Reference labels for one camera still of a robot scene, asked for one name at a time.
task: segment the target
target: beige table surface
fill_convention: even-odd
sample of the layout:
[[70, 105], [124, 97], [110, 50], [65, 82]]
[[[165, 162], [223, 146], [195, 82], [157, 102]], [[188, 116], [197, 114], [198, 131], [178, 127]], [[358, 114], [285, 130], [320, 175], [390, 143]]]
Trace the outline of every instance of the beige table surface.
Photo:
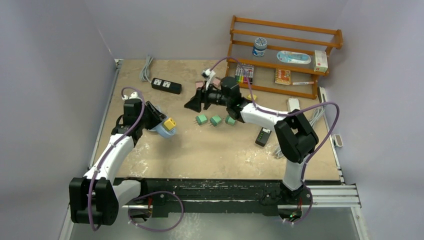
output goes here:
[[[202, 80], [202, 70], [210, 68], [214, 63], [214, 60], [154, 60], [150, 67], [150, 79], [156, 77], [182, 84], [182, 93], [177, 95], [152, 89], [148, 82], [140, 81], [139, 73], [145, 64], [144, 60], [124, 60], [99, 140], [96, 161], [107, 146], [117, 117], [123, 113], [121, 89], [131, 86], [140, 89], [146, 101], [159, 105], [166, 115], [176, 121], [177, 134], [165, 139], [143, 130], [143, 136], [124, 160], [118, 177], [282, 179], [286, 159], [275, 159], [273, 156], [278, 144], [275, 134], [271, 135], [265, 147], [260, 147], [255, 144], [260, 126], [241, 122], [237, 122], [235, 126], [223, 122], [217, 127], [209, 123], [202, 126], [195, 123], [195, 117], [200, 114], [205, 114], [208, 118], [215, 115], [225, 118], [227, 112], [224, 106], [212, 105], [201, 113], [184, 108], [184, 104], [195, 93], [195, 81]], [[226, 63], [220, 63], [215, 68], [217, 77], [223, 77], [225, 69]], [[261, 79], [267, 79], [263, 83], [269, 85], [273, 76], [272, 69], [255, 69], [254, 83], [260, 85]], [[310, 91], [310, 86], [282, 87]], [[246, 96], [248, 90], [241, 89], [241, 92]], [[287, 95], [263, 91], [253, 91], [253, 94], [257, 95], [257, 103], [261, 106], [287, 110]], [[301, 108], [319, 102], [318, 99], [307, 98], [299, 98], [299, 101]], [[311, 114], [311, 111], [307, 112], [306, 117], [309, 118]], [[322, 140], [327, 133], [323, 119], [318, 121], [315, 131]], [[340, 179], [330, 141], [309, 162], [305, 178]]]

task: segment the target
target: cylindrical container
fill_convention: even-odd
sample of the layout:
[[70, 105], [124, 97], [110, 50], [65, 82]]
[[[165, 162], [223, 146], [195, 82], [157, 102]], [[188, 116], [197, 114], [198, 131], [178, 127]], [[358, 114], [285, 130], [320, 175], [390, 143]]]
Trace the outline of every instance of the cylindrical container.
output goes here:
[[253, 43], [253, 55], [256, 57], [262, 57], [265, 54], [265, 50], [267, 49], [268, 42], [263, 37], [258, 37], [254, 40]]

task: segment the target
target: yellow cube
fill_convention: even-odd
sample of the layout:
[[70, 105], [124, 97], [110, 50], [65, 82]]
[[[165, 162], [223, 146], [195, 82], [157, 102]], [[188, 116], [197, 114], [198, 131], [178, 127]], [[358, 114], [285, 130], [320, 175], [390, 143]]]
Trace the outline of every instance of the yellow cube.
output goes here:
[[175, 128], [177, 124], [175, 123], [175, 121], [170, 117], [168, 118], [168, 120], [164, 121], [162, 126], [167, 130], [167, 131], [171, 131], [173, 128]]
[[[256, 101], [257, 96], [255, 94], [253, 94], [253, 100]], [[251, 95], [247, 95], [247, 99], [249, 99], [250, 101], [252, 100]]]

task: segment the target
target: wooden rack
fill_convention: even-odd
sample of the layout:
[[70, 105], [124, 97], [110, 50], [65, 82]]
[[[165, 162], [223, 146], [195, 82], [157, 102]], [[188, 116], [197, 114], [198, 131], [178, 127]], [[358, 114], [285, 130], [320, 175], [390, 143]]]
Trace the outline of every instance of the wooden rack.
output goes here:
[[[333, 38], [331, 42], [326, 42], [326, 41], [304, 39], [304, 38], [291, 37], [291, 36], [285, 36], [285, 35], [276, 35], [276, 34], [247, 31], [247, 30], [238, 30], [234, 28], [234, 25], [236, 24], [236, 22], [276, 27], [276, 28], [284, 28], [284, 29], [293, 29], [293, 30], [306, 31], [306, 32], [312, 32], [312, 33], [328, 34], [328, 35], [333, 35]], [[318, 28], [318, 27], [301, 26], [301, 25], [293, 25], [293, 24], [273, 22], [273, 21], [263, 21], [263, 20], [242, 18], [242, 17], [236, 17], [236, 16], [232, 16], [229, 34], [230, 34], [230, 42], [229, 42], [227, 55], [229, 57], [236, 57], [236, 58], [237, 56], [232, 56], [233, 45], [253, 47], [254, 44], [253, 42], [235, 40], [234, 34], [284, 40], [284, 41], [298, 42], [298, 43], [311, 44], [311, 45], [326, 46], [325, 52], [327, 53], [328, 60], [333, 48], [340, 49], [343, 46], [343, 36], [342, 36], [342, 31], [340, 29], [332, 30], [332, 29], [325, 29], [325, 28]], [[276, 45], [268, 45], [267, 49], [276, 50], [276, 51], [290, 51], [290, 52], [303, 53], [303, 54], [310, 55], [312, 59], [315, 54], [313, 51], [309, 51], [309, 50], [288, 48], [288, 47], [282, 47], [282, 46], [276, 46]], [[252, 89], [254, 90], [278, 93], [278, 94], [286, 94], [286, 95], [292, 95], [292, 96], [304, 97], [304, 98], [310, 98], [310, 99], [316, 99], [318, 96], [318, 78], [320, 76], [327, 76], [330, 72], [329, 69], [326, 72], [318, 72], [318, 71], [314, 71], [312, 68], [309, 68], [309, 67], [293, 66], [289, 64], [284, 64], [283, 62], [270, 63], [270, 62], [250, 60], [250, 59], [244, 59], [244, 58], [238, 58], [238, 60], [243, 64], [249, 64], [255, 67], [272, 68], [272, 69], [282, 68], [282, 69], [290, 70], [292, 72], [310, 74], [311, 81], [314, 82], [311, 85], [312, 94], [304, 93], [304, 92], [288, 91], [288, 90], [283, 90], [279, 88], [258, 86], [254, 84], [252, 85]], [[229, 73], [230, 63], [235, 63], [235, 62], [236, 61], [233, 59], [227, 59], [227, 70], [225, 73], [226, 76], [228, 76], [228, 73]], [[240, 83], [240, 86], [242, 88], [248, 87], [248, 85], [245, 83]]]

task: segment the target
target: gray floor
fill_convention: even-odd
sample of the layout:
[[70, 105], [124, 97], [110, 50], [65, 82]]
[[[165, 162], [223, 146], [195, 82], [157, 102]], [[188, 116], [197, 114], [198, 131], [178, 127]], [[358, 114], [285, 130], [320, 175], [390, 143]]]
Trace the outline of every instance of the gray floor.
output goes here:
[[[146, 226], [167, 228], [179, 215], [153, 218]], [[261, 214], [188, 213], [179, 226], [165, 233], [149, 232], [128, 224], [122, 210], [112, 226], [93, 232], [87, 224], [75, 224], [71, 240], [358, 240], [350, 208], [315, 208], [298, 225], [281, 223], [277, 217]]]

